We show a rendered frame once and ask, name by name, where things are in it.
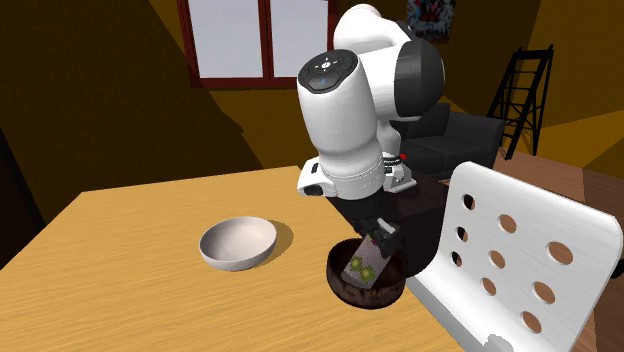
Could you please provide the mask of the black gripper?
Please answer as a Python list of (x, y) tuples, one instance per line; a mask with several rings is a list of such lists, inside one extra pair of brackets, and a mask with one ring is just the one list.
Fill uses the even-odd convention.
[(358, 200), (333, 198), (333, 206), (358, 234), (369, 234), (382, 258), (391, 257), (401, 247), (399, 227), (380, 218), (383, 215), (384, 193)]

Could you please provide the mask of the grey card with green flowers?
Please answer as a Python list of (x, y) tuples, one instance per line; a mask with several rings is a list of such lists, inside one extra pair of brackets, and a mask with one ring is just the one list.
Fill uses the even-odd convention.
[(377, 242), (367, 235), (350, 256), (341, 279), (355, 287), (370, 289), (379, 279), (390, 258), (383, 257)]

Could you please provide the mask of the dark robot stand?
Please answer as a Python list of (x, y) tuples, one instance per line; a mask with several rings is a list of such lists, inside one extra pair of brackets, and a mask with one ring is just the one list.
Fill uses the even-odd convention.
[(449, 187), (433, 177), (415, 173), (417, 184), (398, 193), (385, 193), (383, 218), (403, 236), (399, 255), (408, 277), (424, 270), (439, 246)]

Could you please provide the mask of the dark brown bowl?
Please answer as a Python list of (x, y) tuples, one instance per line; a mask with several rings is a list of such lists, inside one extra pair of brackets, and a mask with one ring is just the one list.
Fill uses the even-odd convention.
[(345, 282), (340, 274), (361, 242), (362, 238), (350, 238), (332, 247), (326, 263), (328, 285), (338, 298), (351, 306), (369, 310), (388, 307), (400, 298), (405, 287), (405, 255), (397, 251), (370, 289), (358, 288)]

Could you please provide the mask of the black sofa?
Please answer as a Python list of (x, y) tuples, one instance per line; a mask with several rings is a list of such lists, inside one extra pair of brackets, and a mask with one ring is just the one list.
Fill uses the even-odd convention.
[(417, 121), (390, 124), (401, 136), (403, 163), (438, 180), (450, 179), (466, 161), (492, 168), (504, 132), (502, 120), (454, 112), (449, 103), (436, 104)]

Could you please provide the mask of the white chair with round holes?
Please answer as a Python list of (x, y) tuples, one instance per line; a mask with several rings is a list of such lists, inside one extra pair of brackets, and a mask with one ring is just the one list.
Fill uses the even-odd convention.
[(622, 247), (614, 216), (464, 162), (406, 285), (466, 352), (570, 352)]

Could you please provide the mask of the white bowl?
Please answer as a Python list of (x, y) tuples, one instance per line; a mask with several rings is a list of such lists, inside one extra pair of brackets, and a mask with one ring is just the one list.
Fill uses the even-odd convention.
[(209, 228), (199, 240), (199, 252), (211, 267), (228, 272), (253, 268), (273, 252), (276, 227), (263, 218), (235, 217)]

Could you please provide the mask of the black ladder shelf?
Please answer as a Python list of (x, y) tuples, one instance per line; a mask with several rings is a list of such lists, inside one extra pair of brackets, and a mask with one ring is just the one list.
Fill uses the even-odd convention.
[(553, 44), (541, 50), (519, 47), (508, 62), (487, 113), (513, 129), (503, 133), (510, 140), (505, 160), (513, 158), (525, 130), (530, 132), (531, 154), (537, 154), (553, 57)]

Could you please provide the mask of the red framed window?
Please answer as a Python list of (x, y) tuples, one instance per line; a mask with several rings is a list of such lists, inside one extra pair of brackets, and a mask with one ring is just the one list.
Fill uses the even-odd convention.
[(176, 0), (193, 88), (281, 89), (333, 48), (336, 0)]

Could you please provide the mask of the colourful wall picture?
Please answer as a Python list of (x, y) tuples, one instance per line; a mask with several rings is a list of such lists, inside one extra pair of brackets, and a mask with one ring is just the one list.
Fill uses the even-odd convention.
[(408, 27), (419, 38), (434, 44), (447, 44), (455, 7), (456, 0), (408, 0)]

